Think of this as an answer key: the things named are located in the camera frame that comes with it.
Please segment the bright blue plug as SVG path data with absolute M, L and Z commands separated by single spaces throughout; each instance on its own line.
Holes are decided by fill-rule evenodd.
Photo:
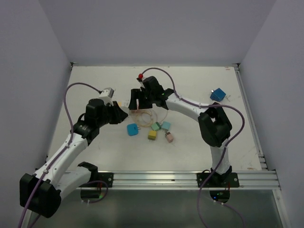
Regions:
M 131 123 L 127 125 L 126 129 L 129 136 L 135 136 L 139 133 L 141 127 L 135 123 Z

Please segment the green plug adapter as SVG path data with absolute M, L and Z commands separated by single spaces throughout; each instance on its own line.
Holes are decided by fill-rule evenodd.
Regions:
M 159 131 L 161 128 L 162 128 L 162 127 L 161 127 L 161 125 L 160 125 L 158 122 L 155 122 L 155 123 L 153 123 L 153 124 L 151 125 L 151 129 L 152 129 L 153 131 Z

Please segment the light teal plug adapter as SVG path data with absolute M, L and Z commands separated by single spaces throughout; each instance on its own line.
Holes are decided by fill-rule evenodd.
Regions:
M 171 123 L 167 121 L 164 121 L 161 125 L 161 129 L 164 131 L 169 131 L 170 127 L 171 127 Z

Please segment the yellow olive plug adapter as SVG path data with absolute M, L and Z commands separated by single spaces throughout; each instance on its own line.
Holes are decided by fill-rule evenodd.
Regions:
M 148 132 L 148 140 L 150 140 L 150 141 L 155 141 L 156 138 L 157 138 L 157 132 L 154 131 L 154 130 L 150 130 L 150 131 Z

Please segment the pink brown plug adapter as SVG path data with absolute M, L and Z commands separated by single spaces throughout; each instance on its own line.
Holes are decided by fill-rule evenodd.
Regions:
M 173 142 L 173 140 L 174 140 L 174 138 L 170 132 L 165 133 L 165 138 L 169 143 Z

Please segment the dark blue cube socket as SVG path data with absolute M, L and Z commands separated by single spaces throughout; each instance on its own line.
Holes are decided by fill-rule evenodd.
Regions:
M 210 99 L 213 101 L 221 102 L 225 97 L 226 93 L 221 88 L 211 91 Z

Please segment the white charger block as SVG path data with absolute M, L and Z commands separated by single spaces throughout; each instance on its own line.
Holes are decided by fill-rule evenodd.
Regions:
M 130 104 L 130 101 L 129 101 L 129 100 L 125 100 L 125 101 L 122 102 L 122 106 L 123 106 L 123 107 L 127 107 L 127 108 L 128 108 L 128 107 L 129 107 L 129 104 Z

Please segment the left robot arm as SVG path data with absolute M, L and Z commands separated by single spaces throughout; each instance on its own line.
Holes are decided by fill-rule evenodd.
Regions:
M 68 175 L 66 171 L 77 156 L 84 151 L 106 124 L 119 124 L 128 117 L 129 109 L 116 101 L 91 99 L 77 122 L 71 128 L 66 141 L 34 174 L 24 174 L 19 181 L 19 202 L 25 211 L 50 218 L 58 210 L 61 201 L 74 189 L 82 186 L 108 184 L 99 177 L 98 168 L 81 162 Z

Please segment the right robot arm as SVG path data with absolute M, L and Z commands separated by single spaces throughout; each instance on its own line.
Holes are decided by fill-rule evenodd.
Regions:
M 129 110 L 150 109 L 153 105 L 166 110 L 181 113 L 199 124 L 201 137 L 210 146 L 212 156 L 211 180 L 216 186 L 223 186 L 228 182 L 232 172 L 228 156 L 223 155 L 224 144 L 230 137 L 232 124 L 221 107 L 204 107 L 198 103 L 186 102 L 178 98 L 173 89 L 163 89 L 154 76 L 147 78 L 139 74 L 137 81 L 139 89 L 131 90 Z

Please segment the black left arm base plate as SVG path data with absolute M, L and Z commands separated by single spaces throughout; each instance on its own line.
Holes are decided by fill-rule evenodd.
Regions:
M 93 177 L 85 184 L 80 187 L 95 187 L 95 188 L 111 188 L 113 186 L 114 173 L 113 172 L 98 172 L 95 173 Z

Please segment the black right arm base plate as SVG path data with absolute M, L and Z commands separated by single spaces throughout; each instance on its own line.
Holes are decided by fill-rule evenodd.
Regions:
M 197 184 L 200 188 L 203 183 L 203 188 L 238 188 L 240 187 L 238 175 L 236 172 L 228 170 L 224 174 L 214 173 L 210 178 L 211 172 L 209 170 L 204 170 L 202 172 L 196 173 Z

